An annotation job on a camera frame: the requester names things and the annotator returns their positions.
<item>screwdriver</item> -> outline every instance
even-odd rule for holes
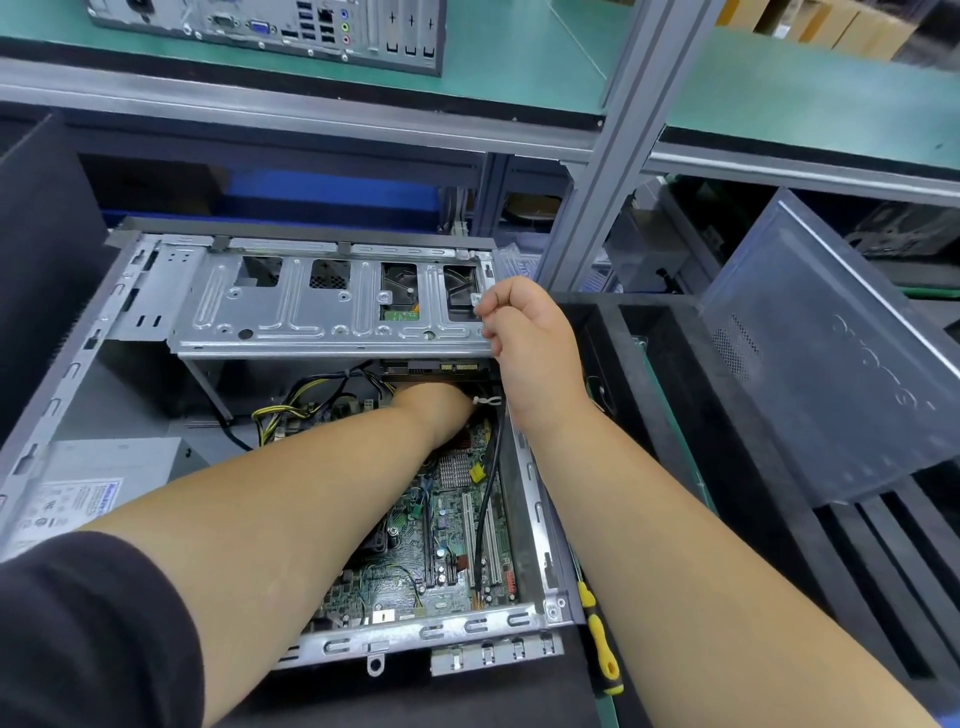
[[[597,598],[584,581],[584,573],[580,569],[580,561],[577,559],[577,554],[573,552],[573,547],[570,548],[570,556],[573,557],[573,569],[577,572],[577,591],[580,593],[580,603],[587,617],[587,629],[593,637],[593,644],[597,650],[603,692],[607,695],[620,695],[623,692],[620,664],[616,661],[616,655],[613,654],[610,645],[607,644],[607,630],[597,612]]]

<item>green work surface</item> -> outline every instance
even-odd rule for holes
[[[722,28],[668,126],[960,169],[960,75]]]
[[[631,11],[605,0],[449,0],[441,78],[99,28],[82,0],[0,0],[0,36],[599,114]]]

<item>black table surface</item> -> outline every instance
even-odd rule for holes
[[[271,674],[221,728],[599,728],[576,629],[564,655],[459,675],[430,676],[429,653],[388,655],[371,678],[365,660]]]

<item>black shirt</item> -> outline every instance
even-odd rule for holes
[[[200,639],[133,546],[70,533],[0,564],[0,726],[197,728]]]

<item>motherboard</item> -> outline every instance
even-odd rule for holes
[[[491,420],[472,422],[435,452],[350,557],[304,632],[436,617],[519,599],[499,478],[487,506],[479,588],[477,509]]]

